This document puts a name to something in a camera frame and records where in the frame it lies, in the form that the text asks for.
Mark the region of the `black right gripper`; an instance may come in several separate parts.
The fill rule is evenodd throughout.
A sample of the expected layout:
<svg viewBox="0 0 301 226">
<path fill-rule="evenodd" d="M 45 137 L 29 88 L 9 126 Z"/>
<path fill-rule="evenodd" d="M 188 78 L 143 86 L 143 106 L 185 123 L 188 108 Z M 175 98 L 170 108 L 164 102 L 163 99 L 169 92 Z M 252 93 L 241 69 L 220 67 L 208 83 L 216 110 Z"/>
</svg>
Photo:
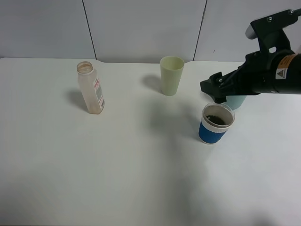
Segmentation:
<svg viewBox="0 0 301 226">
<path fill-rule="evenodd" d="M 301 55 L 291 50 L 246 55 L 238 72 L 211 75 L 200 82 L 201 91 L 215 103 L 226 102 L 227 96 L 251 96 L 261 93 L 300 94 Z"/>
</svg>

